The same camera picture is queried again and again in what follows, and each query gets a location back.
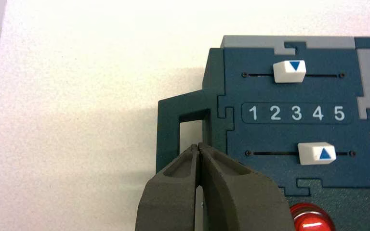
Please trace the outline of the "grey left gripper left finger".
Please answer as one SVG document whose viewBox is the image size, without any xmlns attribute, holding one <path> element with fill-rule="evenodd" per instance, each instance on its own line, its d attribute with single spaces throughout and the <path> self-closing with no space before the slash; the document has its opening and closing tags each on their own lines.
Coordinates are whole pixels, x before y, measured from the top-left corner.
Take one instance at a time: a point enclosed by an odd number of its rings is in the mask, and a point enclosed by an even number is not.
<svg viewBox="0 0 370 231">
<path fill-rule="evenodd" d="M 192 231 L 200 152 L 192 144 L 145 185 L 136 216 L 137 231 Z"/>
</svg>

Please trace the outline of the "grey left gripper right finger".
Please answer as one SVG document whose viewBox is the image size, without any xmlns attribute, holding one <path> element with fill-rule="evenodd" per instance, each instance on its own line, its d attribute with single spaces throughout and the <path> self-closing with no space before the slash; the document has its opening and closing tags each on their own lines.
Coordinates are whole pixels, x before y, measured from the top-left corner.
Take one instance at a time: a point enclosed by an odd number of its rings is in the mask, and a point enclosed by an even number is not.
<svg viewBox="0 0 370 231">
<path fill-rule="evenodd" d="M 287 199 L 268 176 L 200 143 L 207 231 L 291 231 Z"/>
</svg>

